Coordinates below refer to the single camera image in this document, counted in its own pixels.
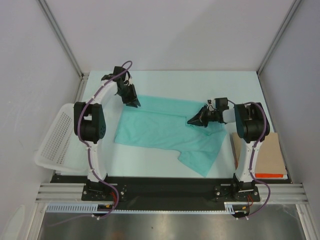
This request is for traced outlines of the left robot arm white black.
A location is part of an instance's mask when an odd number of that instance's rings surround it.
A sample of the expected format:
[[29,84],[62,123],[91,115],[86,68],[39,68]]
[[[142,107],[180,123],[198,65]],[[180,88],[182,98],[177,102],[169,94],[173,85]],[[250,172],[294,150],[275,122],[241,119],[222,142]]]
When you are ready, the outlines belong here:
[[85,145],[88,158],[83,201],[106,201],[110,196],[114,201],[118,199],[117,189],[107,183],[108,174],[102,157],[102,139],[107,132],[103,103],[108,103],[113,96],[120,96],[127,107],[141,106],[129,69],[124,65],[115,66],[113,73],[101,78],[100,87],[89,100],[73,105],[74,133]]

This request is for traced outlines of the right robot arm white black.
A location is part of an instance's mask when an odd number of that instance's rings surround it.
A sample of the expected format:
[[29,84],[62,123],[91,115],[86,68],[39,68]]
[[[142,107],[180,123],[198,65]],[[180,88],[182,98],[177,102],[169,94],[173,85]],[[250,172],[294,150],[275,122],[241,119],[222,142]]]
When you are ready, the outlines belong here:
[[226,97],[209,99],[199,112],[187,121],[189,125],[207,127],[210,122],[235,123],[241,140],[238,165],[230,185],[214,187],[217,202],[259,202],[256,164],[260,147],[270,133],[270,124],[260,102],[235,104]]

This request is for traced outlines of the teal green t shirt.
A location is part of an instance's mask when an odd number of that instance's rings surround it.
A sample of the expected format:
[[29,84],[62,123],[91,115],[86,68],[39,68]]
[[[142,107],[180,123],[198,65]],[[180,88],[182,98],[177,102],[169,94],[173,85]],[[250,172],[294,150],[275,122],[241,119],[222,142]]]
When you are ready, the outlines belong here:
[[227,134],[222,123],[188,124],[204,104],[197,101],[140,95],[141,106],[125,106],[115,133],[115,143],[174,150],[178,160],[206,177]]

